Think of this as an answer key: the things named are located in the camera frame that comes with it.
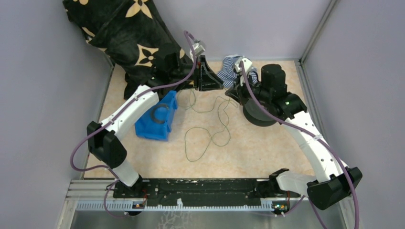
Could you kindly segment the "black cable spool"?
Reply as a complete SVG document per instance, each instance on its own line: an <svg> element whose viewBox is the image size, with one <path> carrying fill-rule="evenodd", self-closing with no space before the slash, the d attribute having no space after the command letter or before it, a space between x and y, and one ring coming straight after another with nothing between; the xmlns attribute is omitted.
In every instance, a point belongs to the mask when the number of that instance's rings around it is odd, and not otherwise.
<svg viewBox="0 0 405 229"><path fill-rule="evenodd" d="M259 103L265 108L270 114L276 118L285 121L287 117L281 110L280 106L275 103L275 101L269 100L258 100ZM246 104L243 106L243 114L245 118L253 125L260 127L268 127L277 123L276 120L270 118L266 113L264 113L259 106L254 102L252 98L248 99Z"/></svg>

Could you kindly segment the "blue plastic bin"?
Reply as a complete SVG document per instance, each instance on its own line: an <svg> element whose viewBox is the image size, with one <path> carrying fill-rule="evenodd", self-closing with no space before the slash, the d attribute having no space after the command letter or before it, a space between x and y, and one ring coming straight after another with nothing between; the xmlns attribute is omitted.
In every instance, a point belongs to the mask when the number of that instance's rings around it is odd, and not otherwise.
<svg viewBox="0 0 405 229"><path fill-rule="evenodd" d="M178 109L176 94L176 91L169 91L156 105L152 106L135 122L135 134L137 137L168 141L174 115Z"/></svg>

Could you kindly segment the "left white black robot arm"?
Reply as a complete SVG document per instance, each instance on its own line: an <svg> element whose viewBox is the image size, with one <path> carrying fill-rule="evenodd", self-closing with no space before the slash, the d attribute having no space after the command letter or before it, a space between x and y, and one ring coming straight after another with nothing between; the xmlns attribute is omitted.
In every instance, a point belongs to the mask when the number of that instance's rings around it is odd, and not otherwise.
<svg viewBox="0 0 405 229"><path fill-rule="evenodd" d="M187 82L192 82L198 91L223 89L223 81L209 68L204 55L192 54L192 59L192 64L185 64L177 52L157 54L151 61L152 78L175 82L153 88L140 85L111 116L87 126L89 152L105 163L116 179L125 185L124 191L133 198L142 194L142 177L127 161L127 151L120 140L135 122L159 104L157 91Z"/></svg>

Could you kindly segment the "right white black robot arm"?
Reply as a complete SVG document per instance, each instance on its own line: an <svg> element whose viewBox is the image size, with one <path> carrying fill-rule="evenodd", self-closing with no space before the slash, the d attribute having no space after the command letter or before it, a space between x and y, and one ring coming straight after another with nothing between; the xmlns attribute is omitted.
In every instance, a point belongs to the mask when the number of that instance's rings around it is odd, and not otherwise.
<svg viewBox="0 0 405 229"><path fill-rule="evenodd" d="M347 197L356 198L362 179L357 167L349 167L331 149L314 125L311 115L297 95L288 90L286 73L278 64L267 64L257 75L251 64L231 67L235 78L226 95L243 108L246 119L257 126L280 124L296 141L314 171L313 176L284 169L274 175L269 191L275 197L286 191L305 195L320 210Z"/></svg>

